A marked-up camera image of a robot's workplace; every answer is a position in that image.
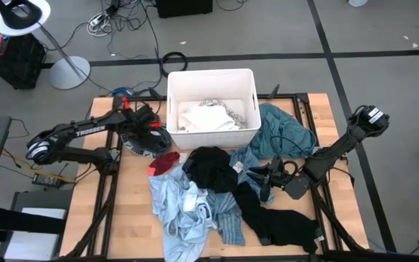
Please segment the black Puma underwear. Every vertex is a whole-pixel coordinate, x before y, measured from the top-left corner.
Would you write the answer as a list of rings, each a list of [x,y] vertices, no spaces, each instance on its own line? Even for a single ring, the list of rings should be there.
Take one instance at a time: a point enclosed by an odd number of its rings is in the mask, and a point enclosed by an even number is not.
[[[151,128],[148,132],[154,132],[155,128]],[[119,137],[123,145],[132,153],[139,156],[144,156],[148,158],[159,158],[160,156],[165,155],[172,147],[172,139],[169,135],[169,142],[164,142],[161,139],[161,142],[157,146],[144,146],[143,145],[143,135],[145,132],[141,133],[132,133],[121,134]]]

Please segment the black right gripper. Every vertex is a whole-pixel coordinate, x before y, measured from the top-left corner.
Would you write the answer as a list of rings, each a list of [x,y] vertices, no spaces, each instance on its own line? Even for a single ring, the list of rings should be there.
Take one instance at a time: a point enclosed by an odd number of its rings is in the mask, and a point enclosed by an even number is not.
[[[294,170],[289,172],[285,166],[292,165]],[[260,186],[260,200],[267,202],[271,193],[271,187],[285,188],[286,185],[297,175],[298,164],[292,160],[284,161],[281,157],[275,156],[268,166],[250,167],[248,176],[251,178],[264,178],[268,176],[269,182]]]

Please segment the grey lamp stand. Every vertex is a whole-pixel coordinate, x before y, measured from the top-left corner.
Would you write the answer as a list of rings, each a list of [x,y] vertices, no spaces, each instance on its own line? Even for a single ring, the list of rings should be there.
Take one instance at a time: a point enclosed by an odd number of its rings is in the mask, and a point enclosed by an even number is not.
[[[41,23],[39,27],[62,57],[50,68],[49,83],[58,90],[71,90],[84,83],[91,71],[89,62],[83,57],[67,55]]]

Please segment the dark red cloth coral edge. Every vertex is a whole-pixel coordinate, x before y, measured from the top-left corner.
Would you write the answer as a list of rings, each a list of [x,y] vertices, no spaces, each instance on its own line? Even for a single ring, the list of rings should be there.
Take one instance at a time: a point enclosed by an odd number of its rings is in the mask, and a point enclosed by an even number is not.
[[[165,172],[168,171],[179,158],[180,154],[176,151],[156,158],[147,167],[147,175],[158,176],[165,174]]]

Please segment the black box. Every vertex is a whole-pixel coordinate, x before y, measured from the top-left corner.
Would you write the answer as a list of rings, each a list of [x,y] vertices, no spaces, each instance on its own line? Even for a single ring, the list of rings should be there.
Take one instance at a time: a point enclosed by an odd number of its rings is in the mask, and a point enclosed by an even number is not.
[[[208,14],[213,0],[155,0],[160,18]]]

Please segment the white woven plastic basket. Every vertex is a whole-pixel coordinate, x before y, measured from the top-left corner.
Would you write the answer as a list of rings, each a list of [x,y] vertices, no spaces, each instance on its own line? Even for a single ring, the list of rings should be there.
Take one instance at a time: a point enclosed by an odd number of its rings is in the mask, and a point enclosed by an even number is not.
[[[240,130],[185,132],[178,117],[206,100],[219,100],[246,122]],[[246,146],[261,127],[257,90],[248,68],[174,71],[167,80],[167,132],[181,149]]]

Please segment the white stained garment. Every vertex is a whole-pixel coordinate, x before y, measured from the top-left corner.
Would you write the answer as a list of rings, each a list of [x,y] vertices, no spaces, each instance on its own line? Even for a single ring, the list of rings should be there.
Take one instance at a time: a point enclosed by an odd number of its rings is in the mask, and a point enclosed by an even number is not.
[[[202,132],[239,130],[234,120],[222,106],[192,106],[183,113],[200,113],[203,116]]]

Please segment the blue striped garment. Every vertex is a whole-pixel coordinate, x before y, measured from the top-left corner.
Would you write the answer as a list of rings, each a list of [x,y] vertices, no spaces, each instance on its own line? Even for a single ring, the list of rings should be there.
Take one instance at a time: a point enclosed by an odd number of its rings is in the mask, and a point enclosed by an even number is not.
[[[208,190],[212,217],[225,245],[245,245],[242,233],[242,214],[232,193],[216,193]]]

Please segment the black crate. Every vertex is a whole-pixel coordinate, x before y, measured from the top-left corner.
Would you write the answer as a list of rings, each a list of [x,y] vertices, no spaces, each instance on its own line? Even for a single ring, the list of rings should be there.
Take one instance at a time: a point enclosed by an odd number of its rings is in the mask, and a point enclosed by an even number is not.
[[[0,55],[0,77],[15,90],[34,89],[46,56],[43,45],[32,33],[7,37]]]

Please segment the black power brick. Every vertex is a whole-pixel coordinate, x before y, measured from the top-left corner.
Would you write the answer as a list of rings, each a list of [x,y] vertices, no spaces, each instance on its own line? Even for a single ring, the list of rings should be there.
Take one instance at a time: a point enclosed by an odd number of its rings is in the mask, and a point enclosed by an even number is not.
[[[65,181],[59,178],[53,178],[39,173],[35,173],[32,179],[32,184],[50,188],[60,188],[62,185],[65,184]]]

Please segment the dark teal garment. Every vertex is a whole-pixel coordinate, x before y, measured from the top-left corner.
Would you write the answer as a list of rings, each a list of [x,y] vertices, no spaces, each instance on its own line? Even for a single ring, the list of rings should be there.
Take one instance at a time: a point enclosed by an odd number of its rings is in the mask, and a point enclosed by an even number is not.
[[[252,153],[259,159],[277,154],[297,159],[311,155],[316,136],[292,115],[271,103],[259,105],[261,126],[250,142]]]

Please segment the light blue garment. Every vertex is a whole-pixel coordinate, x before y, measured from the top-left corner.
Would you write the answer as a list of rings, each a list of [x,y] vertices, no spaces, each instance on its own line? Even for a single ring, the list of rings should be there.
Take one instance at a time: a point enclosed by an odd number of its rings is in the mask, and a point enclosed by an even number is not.
[[[148,180],[152,212],[162,225],[165,261],[196,261],[203,253],[209,232],[217,228],[208,190],[190,180],[181,164]]]

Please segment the grey cabinet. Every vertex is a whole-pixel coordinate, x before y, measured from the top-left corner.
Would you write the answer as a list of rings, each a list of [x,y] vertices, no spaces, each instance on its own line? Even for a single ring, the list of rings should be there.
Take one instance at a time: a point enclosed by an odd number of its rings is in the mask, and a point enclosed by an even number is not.
[[[16,219],[0,246],[0,262],[47,262],[59,256],[72,190],[17,192]]]

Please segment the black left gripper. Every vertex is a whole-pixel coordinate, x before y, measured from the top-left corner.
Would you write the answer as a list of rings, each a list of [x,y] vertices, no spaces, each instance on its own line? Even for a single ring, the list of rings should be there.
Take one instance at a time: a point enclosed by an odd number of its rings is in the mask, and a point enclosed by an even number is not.
[[[154,132],[148,132],[151,128],[155,128]],[[139,107],[132,112],[132,129],[133,133],[145,132],[143,135],[144,146],[157,146],[161,142],[169,142],[169,133],[165,126],[159,127],[158,116],[153,112],[152,108],[147,105]]]

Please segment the black aluminium table frame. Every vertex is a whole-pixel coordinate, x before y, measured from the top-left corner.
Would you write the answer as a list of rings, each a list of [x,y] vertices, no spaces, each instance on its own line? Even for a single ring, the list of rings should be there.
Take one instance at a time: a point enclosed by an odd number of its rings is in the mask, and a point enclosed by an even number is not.
[[[278,95],[271,103],[301,119],[304,126],[316,130],[320,146],[334,143],[339,134],[327,94],[306,93]],[[110,226],[100,224],[92,241],[93,253],[101,253],[103,240],[108,240],[106,257],[113,262],[161,261],[163,257],[162,227],[152,213],[152,198],[147,167],[150,158],[138,156],[123,148],[113,214]],[[66,255],[83,237],[92,222],[96,201],[106,199],[111,178],[101,178],[87,165],[79,168],[86,175],[73,189],[67,224],[60,246]],[[332,201],[335,214],[348,233],[362,247],[368,247],[367,235],[359,213],[354,184],[344,161],[338,161],[330,172],[329,190],[321,193]],[[268,262],[307,261],[308,253],[298,246],[262,246],[255,232],[242,225],[246,244],[225,245],[215,230],[209,233],[202,253],[203,262]]]

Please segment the grey white patterned garment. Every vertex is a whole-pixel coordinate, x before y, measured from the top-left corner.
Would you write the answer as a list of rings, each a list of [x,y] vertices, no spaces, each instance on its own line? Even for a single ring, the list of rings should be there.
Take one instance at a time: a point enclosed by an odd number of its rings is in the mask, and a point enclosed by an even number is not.
[[[240,114],[238,111],[235,111],[232,107],[228,106],[224,100],[218,99],[205,99],[199,104],[200,106],[222,106],[224,107],[226,113],[231,117],[235,125],[240,129],[245,129],[247,127],[247,120],[243,114]]]

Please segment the black garment with tags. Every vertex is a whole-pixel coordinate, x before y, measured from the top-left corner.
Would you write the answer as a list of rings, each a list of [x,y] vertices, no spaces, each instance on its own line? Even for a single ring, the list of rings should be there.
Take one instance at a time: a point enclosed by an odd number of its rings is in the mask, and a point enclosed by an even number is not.
[[[322,236],[317,220],[294,210],[243,209],[244,222],[256,233],[261,245],[296,245],[307,253],[318,249],[315,240]]]

